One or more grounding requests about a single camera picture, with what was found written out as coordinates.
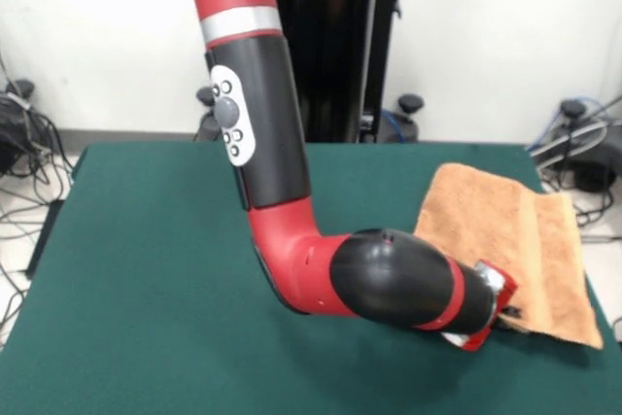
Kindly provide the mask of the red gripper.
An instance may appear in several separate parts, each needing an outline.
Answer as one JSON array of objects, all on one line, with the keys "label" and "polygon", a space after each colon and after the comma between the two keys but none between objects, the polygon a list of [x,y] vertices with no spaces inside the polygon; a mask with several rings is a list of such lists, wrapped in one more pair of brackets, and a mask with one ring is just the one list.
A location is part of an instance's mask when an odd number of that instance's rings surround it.
[{"label": "red gripper", "polygon": [[509,300],[517,289],[515,281],[507,273],[485,260],[480,260],[475,265],[474,269],[492,290],[494,298],[493,304],[490,306],[491,316],[486,326],[474,334],[450,332],[443,332],[441,334],[449,343],[469,352],[475,352],[481,348],[492,332],[492,328],[502,311],[505,317],[511,319],[522,318],[522,311],[519,308],[508,306]]}]

